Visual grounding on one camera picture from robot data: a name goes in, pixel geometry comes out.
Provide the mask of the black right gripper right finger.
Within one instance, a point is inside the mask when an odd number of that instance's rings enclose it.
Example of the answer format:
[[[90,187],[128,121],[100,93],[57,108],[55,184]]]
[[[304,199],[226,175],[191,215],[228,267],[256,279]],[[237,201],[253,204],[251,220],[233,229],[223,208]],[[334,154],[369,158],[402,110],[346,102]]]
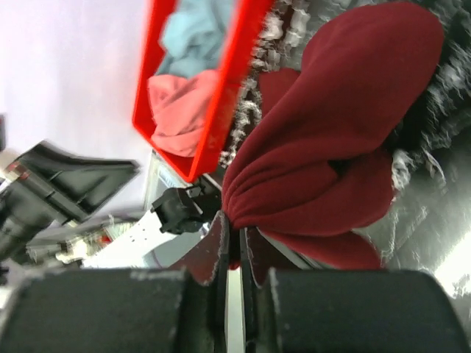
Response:
[[[420,271],[340,271],[239,234],[247,352],[468,352],[455,310]]]

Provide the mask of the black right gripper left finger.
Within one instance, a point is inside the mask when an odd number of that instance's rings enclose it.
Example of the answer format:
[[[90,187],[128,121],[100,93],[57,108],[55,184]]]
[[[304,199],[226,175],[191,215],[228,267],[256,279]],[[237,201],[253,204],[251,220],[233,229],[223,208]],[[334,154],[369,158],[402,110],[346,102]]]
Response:
[[[167,269],[64,270],[25,279],[1,314],[3,352],[225,352],[228,236]]]

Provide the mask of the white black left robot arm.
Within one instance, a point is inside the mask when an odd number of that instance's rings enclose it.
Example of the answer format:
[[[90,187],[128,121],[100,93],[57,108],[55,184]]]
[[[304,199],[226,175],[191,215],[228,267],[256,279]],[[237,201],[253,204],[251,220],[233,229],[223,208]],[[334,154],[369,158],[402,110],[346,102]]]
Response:
[[[1,133],[1,260],[31,264],[27,245],[57,222],[79,226],[139,172],[133,160],[83,158],[41,142],[23,154]]]

